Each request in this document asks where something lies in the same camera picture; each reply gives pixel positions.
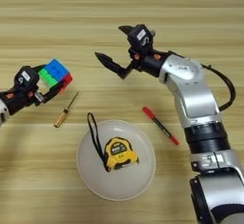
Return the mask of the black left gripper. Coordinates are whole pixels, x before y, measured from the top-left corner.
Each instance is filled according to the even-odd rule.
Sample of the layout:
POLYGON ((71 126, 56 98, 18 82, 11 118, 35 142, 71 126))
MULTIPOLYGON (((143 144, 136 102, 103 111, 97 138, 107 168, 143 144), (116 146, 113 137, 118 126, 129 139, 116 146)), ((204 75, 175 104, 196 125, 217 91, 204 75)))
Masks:
MULTIPOLYGON (((32 67, 36 72, 40 72, 46 67, 46 64, 32 67)), ((10 90, 0 92, 0 115, 11 116, 31 105, 39 106, 41 103, 47 103, 52 100, 63 88, 65 82, 60 81, 52 86, 50 90, 43 95, 43 99, 38 99, 36 93, 39 87, 37 85, 24 88, 23 86, 14 86, 10 90)))

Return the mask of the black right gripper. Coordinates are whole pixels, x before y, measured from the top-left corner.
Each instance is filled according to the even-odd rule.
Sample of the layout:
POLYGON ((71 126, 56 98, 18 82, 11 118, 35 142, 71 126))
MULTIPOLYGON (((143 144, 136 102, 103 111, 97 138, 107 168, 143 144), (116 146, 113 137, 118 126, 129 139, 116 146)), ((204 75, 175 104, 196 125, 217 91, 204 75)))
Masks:
MULTIPOLYGON (((133 26, 119 26, 118 28, 127 36, 133 36, 133 26)), ((122 68, 108 55, 101 52, 95 53, 95 56, 105 68, 115 72, 122 79, 125 79, 132 70, 137 70, 140 72, 144 71, 154 77, 158 77, 165 60, 171 54, 168 51, 157 51, 154 48, 137 51, 135 47, 130 47, 129 55, 132 59, 131 63, 127 68, 122 68)))

